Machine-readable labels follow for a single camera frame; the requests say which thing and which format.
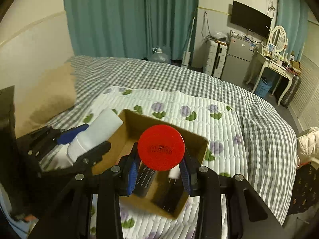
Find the silver mini fridge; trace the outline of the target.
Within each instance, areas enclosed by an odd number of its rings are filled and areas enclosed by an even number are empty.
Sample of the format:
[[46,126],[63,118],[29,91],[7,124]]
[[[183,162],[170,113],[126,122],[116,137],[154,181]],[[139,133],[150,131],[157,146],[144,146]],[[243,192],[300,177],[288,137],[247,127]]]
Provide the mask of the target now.
[[242,87],[248,73],[254,43],[229,35],[228,50],[221,80]]

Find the green curtain right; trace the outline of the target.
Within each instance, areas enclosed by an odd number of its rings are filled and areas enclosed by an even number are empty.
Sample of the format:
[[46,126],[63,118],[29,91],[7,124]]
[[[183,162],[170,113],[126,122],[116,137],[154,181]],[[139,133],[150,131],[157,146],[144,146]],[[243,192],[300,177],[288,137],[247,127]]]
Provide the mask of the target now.
[[304,0],[278,0],[276,25],[281,25],[288,37],[288,55],[294,51],[299,61],[308,31],[308,6]]

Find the white suitcase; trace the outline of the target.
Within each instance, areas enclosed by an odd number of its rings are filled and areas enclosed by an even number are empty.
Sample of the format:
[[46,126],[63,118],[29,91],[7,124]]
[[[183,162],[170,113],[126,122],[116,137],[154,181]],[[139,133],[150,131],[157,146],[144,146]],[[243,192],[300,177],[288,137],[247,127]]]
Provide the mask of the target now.
[[228,46],[224,42],[209,40],[206,42],[203,72],[214,78],[221,78]]

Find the grey checked bed sheet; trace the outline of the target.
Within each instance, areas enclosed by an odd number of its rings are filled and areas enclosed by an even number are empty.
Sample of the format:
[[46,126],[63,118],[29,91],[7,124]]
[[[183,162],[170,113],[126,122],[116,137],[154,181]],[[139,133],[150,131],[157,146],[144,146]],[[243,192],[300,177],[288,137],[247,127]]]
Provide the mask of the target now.
[[73,56],[77,94],[73,108],[49,121],[56,128],[79,122],[108,87],[137,88],[221,101],[236,111],[248,154],[248,180],[280,223],[288,214],[295,180],[297,138],[293,128],[264,99],[204,73],[142,59]]

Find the blue laundry basket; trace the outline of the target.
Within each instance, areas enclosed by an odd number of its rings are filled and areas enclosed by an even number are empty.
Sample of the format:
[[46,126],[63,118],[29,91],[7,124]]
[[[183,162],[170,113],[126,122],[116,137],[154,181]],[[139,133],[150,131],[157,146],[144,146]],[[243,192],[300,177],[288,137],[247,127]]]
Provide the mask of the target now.
[[273,81],[262,77],[256,87],[255,94],[261,98],[264,98],[273,85]]

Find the white louvered wardrobe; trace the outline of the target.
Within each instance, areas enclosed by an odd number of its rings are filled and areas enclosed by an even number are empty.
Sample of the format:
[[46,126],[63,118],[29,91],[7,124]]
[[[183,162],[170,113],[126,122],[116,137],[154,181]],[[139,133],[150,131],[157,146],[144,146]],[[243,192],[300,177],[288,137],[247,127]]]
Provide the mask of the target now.
[[301,57],[301,84],[290,103],[300,131],[318,127],[318,25],[309,22]]

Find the white dressing table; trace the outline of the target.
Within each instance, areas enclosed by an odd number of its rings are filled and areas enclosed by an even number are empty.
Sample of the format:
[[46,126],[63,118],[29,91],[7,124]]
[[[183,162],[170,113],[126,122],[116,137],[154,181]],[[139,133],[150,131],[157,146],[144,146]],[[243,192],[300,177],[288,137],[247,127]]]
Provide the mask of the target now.
[[269,69],[272,72],[274,72],[280,76],[280,78],[278,79],[278,81],[273,89],[273,94],[277,90],[282,78],[285,78],[288,80],[286,88],[283,90],[280,97],[278,98],[277,105],[279,106],[281,104],[281,100],[282,100],[283,96],[285,95],[287,90],[290,88],[290,85],[292,83],[292,78],[296,74],[294,74],[294,72],[290,71],[289,69],[284,68],[282,65],[279,65],[279,64],[275,63],[274,61],[270,60],[269,58],[267,58],[266,56],[264,56],[262,53],[260,53],[257,50],[253,53],[251,62],[253,63],[253,66],[251,66],[249,71],[248,71],[249,75],[248,75],[248,80],[245,82],[246,85],[249,85],[251,83],[251,81],[255,75],[255,72],[256,72],[255,63],[259,62],[262,64],[262,67],[261,67],[259,73],[257,74],[255,84],[252,88],[252,93],[255,92],[256,87],[258,86],[258,83],[259,83],[260,79],[262,78],[262,75],[263,75],[265,69]]

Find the green curtain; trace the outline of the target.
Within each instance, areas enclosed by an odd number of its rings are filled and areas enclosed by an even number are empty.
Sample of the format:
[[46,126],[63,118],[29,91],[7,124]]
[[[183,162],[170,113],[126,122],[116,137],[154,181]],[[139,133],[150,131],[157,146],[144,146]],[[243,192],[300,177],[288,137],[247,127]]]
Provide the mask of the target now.
[[308,31],[308,6],[304,0],[278,0],[276,25],[281,25],[288,37],[288,55],[294,51],[299,61]]
[[173,60],[186,49],[198,0],[64,0],[74,54],[147,58],[154,47]]

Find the black wall television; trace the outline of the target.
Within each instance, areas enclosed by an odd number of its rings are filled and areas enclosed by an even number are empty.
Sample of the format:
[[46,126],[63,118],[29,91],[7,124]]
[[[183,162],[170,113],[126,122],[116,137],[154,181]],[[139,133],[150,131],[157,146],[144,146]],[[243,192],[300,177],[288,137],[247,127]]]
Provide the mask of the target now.
[[238,1],[233,1],[230,23],[268,38],[271,17]]

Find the floral quilted white blanket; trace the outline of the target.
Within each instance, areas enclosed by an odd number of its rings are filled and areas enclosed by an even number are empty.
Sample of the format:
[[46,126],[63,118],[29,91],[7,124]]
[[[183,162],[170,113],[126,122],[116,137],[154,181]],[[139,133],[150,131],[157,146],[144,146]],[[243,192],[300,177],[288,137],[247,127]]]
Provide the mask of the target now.
[[[129,129],[142,123],[173,125],[179,130],[188,152],[217,174],[246,175],[247,159],[236,112],[227,104],[182,92],[152,89],[107,88],[91,104],[81,123],[92,123],[104,109],[116,114],[130,110],[124,125]],[[199,198],[182,195],[174,214],[160,212],[156,203],[163,192],[147,198],[124,197],[120,201],[125,238],[193,238]]]

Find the dark checked suitcase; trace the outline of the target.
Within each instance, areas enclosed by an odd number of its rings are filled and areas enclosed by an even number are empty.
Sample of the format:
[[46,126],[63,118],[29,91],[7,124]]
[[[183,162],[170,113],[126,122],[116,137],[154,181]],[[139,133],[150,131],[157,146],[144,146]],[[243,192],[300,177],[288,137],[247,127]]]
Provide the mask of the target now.
[[293,100],[298,88],[300,87],[302,80],[299,76],[294,75],[292,78],[292,83],[290,85],[290,88],[287,90],[285,95],[283,96],[281,100],[281,105],[284,107],[288,107],[291,101]]

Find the white charger box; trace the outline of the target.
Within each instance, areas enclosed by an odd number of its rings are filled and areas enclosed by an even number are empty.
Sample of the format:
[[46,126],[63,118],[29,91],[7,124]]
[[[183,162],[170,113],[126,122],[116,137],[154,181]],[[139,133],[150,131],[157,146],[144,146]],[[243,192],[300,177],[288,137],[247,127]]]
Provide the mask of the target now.
[[181,175],[181,171],[179,169],[179,165],[176,165],[169,171],[168,178],[177,180],[180,177],[180,175]]

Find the white cylindrical bottle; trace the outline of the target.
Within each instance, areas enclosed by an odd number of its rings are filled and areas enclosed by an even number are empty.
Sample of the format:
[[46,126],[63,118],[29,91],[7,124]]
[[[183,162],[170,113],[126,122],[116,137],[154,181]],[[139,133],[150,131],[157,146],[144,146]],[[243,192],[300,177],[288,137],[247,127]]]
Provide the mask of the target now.
[[59,145],[48,165],[49,170],[72,166],[84,153],[109,140],[123,125],[121,118],[111,109],[104,109],[89,127],[75,137],[71,143]]

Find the green curtain left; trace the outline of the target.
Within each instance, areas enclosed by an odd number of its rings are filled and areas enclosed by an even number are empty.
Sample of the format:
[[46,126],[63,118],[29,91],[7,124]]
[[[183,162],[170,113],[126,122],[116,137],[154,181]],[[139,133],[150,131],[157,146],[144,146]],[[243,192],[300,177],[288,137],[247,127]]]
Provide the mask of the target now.
[[173,60],[186,49],[198,0],[64,0],[74,54],[147,58],[154,47]]

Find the cream puffy jacket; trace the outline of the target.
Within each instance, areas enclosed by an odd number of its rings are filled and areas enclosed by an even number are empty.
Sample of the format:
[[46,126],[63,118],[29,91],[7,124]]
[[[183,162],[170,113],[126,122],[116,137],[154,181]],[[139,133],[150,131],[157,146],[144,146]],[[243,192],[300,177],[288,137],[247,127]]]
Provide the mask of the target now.
[[297,166],[311,164],[318,170],[319,158],[319,128],[310,127],[298,135],[297,138]]

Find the clear water jug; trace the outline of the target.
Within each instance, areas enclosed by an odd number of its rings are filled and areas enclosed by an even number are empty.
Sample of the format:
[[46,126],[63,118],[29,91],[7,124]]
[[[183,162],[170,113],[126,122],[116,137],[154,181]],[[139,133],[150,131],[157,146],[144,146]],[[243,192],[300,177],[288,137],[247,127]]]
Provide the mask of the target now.
[[148,61],[157,63],[170,63],[170,48],[163,47],[153,47],[151,53],[147,57]]

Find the brown cardboard box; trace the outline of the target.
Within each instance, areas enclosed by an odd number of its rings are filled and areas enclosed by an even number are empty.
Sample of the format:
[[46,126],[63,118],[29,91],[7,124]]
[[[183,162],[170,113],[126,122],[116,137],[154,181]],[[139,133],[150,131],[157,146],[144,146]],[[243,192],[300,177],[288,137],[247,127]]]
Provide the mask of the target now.
[[[93,167],[93,174],[101,174],[119,163],[121,157],[131,152],[134,143],[138,142],[146,129],[163,124],[158,119],[139,115],[128,109],[122,110],[118,116],[123,125],[110,137],[111,149],[103,155],[102,161]],[[167,125],[178,130],[183,137],[186,151],[202,163],[208,147],[207,139],[170,123]],[[173,181],[168,178],[168,174],[168,171],[157,171],[145,197],[138,197],[132,192],[130,196],[123,196],[121,201],[156,215],[177,219],[189,195],[184,191],[182,179]]]

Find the black remote control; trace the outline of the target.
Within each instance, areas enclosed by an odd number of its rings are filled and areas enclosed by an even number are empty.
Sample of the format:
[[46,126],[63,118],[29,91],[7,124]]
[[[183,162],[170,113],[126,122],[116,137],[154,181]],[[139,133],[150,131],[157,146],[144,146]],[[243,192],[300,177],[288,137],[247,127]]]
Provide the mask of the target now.
[[156,171],[147,167],[144,163],[141,164],[138,171],[138,176],[133,193],[138,197],[145,197],[155,178]]

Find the tan pillow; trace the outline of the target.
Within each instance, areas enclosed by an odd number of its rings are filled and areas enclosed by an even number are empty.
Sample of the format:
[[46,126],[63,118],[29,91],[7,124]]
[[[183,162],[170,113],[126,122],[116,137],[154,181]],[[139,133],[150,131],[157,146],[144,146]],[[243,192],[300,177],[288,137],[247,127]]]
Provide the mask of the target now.
[[15,104],[15,135],[20,138],[44,127],[53,117],[72,108],[76,77],[70,62],[49,70],[19,103]]

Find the oval white vanity mirror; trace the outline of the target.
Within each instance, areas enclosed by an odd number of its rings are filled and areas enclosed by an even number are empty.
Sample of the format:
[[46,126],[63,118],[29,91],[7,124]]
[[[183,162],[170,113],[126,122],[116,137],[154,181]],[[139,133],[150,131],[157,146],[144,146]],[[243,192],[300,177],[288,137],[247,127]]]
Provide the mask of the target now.
[[281,53],[288,46],[287,33],[283,26],[277,25],[270,33],[270,44],[275,46],[275,52]]

